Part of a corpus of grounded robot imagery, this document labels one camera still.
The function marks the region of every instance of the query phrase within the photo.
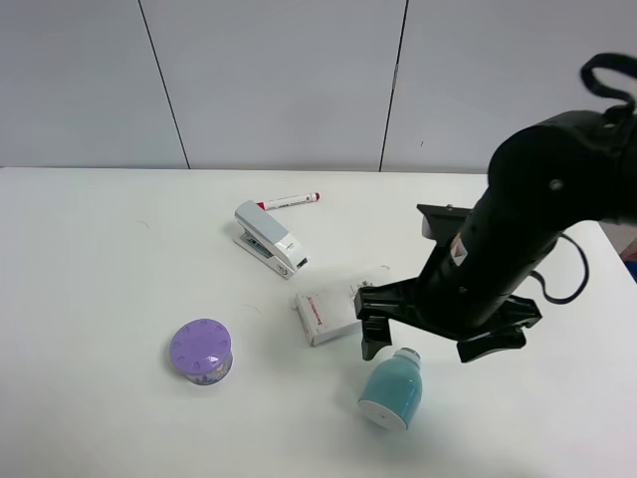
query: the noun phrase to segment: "small box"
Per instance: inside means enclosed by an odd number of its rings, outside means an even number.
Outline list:
[[[297,294],[295,305],[308,343],[317,346],[336,337],[360,331],[354,298],[361,287],[377,287],[392,282],[387,266],[382,266],[316,291]]]

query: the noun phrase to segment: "label on robot arm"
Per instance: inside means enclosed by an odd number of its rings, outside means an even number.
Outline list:
[[[460,237],[460,233],[456,234],[454,240],[451,241],[451,259],[454,261],[456,266],[460,267],[462,263],[469,256],[469,252],[467,248],[462,243],[462,237]]]

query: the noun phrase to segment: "teal bottle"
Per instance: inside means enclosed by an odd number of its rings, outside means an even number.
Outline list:
[[[420,355],[411,349],[400,349],[371,373],[358,406],[380,426],[406,430],[421,396]]]

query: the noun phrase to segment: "round container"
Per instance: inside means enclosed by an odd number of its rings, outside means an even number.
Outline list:
[[[358,406],[380,426],[406,430],[421,395],[420,355],[411,349],[400,349],[371,373]]]
[[[173,366],[198,385],[221,380],[232,366],[230,334],[217,321],[199,319],[183,326],[170,341]]]

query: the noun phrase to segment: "whiteboard marker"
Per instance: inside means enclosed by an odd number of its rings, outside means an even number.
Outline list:
[[[264,211],[269,211],[270,209],[279,209],[280,207],[317,202],[319,199],[320,194],[317,192],[311,192],[310,194],[304,194],[303,196],[282,197],[280,199],[272,199],[271,201],[257,202],[257,205]]]

